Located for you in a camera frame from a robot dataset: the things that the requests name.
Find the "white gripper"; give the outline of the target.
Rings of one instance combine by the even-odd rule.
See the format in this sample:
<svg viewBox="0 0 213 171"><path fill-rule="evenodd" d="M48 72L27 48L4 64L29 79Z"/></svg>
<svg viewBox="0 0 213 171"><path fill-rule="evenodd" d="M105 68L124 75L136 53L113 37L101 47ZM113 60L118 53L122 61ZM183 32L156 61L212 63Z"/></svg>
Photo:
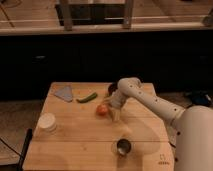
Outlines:
<svg viewBox="0 0 213 171"><path fill-rule="evenodd" d="M126 103L127 97L120 91L115 91L109 98L109 104L112 109L112 120L118 122L121 117L121 108Z"/></svg>

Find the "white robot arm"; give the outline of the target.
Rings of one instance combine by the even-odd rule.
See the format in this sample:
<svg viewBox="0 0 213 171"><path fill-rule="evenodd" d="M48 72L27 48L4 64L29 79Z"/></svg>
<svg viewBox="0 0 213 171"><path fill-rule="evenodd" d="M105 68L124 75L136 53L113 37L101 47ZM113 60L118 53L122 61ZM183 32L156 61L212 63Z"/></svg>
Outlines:
<svg viewBox="0 0 213 171"><path fill-rule="evenodd" d="M109 103L121 109L134 98L177 131L174 171L213 171L213 109L184 108L142 90L136 77L122 78Z"/></svg>

